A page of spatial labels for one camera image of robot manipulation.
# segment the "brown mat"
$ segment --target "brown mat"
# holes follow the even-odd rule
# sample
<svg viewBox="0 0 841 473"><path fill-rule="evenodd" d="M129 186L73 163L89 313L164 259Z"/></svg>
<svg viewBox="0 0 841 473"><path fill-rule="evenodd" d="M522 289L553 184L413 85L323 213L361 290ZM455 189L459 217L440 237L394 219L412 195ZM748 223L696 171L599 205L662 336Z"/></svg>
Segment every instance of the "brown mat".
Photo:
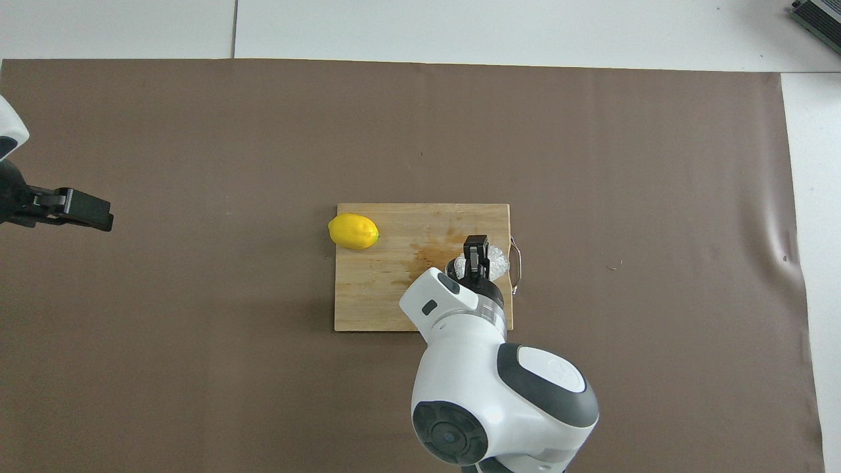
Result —
<svg viewBox="0 0 841 473"><path fill-rule="evenodd" d="M0 470L457 471L416 333L332 331L338 202L507 202L510 340L599 396L577 471L821 471L780 76L329 61L5 61L30 184L110 234L0 226Z"/></svg>

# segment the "wooden cutting board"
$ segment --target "wooden cutting board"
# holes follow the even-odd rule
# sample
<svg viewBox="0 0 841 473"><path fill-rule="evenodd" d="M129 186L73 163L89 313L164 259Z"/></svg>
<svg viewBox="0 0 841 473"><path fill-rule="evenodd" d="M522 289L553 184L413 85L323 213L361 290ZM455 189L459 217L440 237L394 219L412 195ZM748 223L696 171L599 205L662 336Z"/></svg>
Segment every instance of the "wooden cutting board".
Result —
<svg viewBox="0 0 841 473"><path fill-rule="evenodd" d="M400 297L428 268L444 270L463 252L468 235L485 234L508 255L508 204L339 204L337 213L365 215L377 224L379 241L355 251L336 247L338 332L414 331L400 310ZM508 329L514 328L510 274L494 283L502 291Z"/></svg>

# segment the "yellow lemon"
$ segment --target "yellow lemon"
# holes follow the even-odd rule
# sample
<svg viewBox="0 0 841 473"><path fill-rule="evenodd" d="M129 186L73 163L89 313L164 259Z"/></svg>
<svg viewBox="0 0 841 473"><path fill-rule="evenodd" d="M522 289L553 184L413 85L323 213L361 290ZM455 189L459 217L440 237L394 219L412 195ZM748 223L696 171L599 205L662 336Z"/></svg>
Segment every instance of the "yellow lemon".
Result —
<svg viewBox="0 0 841 473"><path fill-rule="evenodd" d="M330 239L340 247L364 250L379 240L379 230L371 219L357 214L344 213L327 224Z"/></svg>

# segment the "silver metal ring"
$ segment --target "silver metal ring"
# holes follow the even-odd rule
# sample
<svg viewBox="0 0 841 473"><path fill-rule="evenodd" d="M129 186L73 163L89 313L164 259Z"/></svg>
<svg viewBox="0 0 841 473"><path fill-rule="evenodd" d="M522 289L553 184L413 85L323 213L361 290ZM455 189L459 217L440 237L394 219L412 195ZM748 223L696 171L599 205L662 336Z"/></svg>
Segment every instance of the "silver metal ring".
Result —
<svg viewBox="0 0 841 473"><path fill-rule="evenodd" d="M511 235L511 247L517 251L517 281L511 286L511 295L514 295L517 293L517 286L520 285L520 280L523 278L523 255L517 246L517 242L514 241L513 235Z"/></svg>

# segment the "stain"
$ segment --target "stain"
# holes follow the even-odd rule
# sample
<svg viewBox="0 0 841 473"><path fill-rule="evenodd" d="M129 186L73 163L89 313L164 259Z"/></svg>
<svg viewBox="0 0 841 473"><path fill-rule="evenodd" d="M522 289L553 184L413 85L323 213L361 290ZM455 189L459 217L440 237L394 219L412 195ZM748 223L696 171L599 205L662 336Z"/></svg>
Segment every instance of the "stain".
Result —
<svg viewBox="0 0 841 473"><path fill-rule="evenodd" d="M462 252L464 239L468 236L457 232L454 228L447 229L443 238L429 236L428 241L422 245L411 245L415 251L411 259L404 261L403 265L407 273L407 279L398 279L391 284L408 287L429 268L435 267L443 270L451 259L457 258Z"/></svg>

